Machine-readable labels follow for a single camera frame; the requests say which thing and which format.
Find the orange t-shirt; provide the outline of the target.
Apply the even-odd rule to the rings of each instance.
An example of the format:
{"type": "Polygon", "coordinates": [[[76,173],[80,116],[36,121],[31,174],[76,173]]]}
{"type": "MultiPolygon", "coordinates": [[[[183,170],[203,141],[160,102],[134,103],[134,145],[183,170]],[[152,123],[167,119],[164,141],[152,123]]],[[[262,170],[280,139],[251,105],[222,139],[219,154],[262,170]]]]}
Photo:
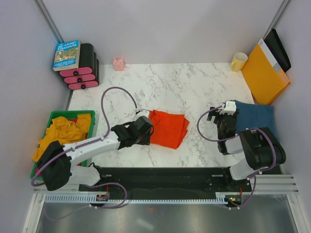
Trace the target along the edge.
{"type": "Polygon", "coordinates": [[[188,132],[189,121],[184,114],[169,114],[152,110],[149,119],[153,123],[151,144],[177,149],[188,132]]]}

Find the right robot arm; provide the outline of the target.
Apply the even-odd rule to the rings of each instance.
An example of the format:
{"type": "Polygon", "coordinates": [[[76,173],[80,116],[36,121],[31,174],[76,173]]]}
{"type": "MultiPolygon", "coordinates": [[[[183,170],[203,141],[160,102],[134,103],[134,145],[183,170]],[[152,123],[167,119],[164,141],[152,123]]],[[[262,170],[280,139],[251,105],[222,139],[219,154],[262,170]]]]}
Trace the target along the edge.
{"type": "Polygon", "coordinates": [[[243,153],[244,158],[226,169],[223,187],[234,191],[241,180],[274,169],[285,163],[286,153],[272,131],[271,112],[260,113],[258,107],[237,106],[228,101],[211,107],[207,120],[216,125],[218,150],[222,155],[243,153]]]}

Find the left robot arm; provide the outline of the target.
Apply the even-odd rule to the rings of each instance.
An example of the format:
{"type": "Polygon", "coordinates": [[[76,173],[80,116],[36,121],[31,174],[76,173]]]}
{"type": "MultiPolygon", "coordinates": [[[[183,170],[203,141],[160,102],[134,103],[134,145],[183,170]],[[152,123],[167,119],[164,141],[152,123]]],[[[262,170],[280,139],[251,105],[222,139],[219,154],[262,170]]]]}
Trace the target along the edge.
{"type": "Polygon", "coordinates": [[[66,185],[74,176],[79,163],[105,152],[121,150],[135,144],[149,145],[153,124],[146,116],[111,128],[108,135],[99,135],[84,141],[61,145],[51,142],[37,162],[38,173],[48,191],[66,185]]]}

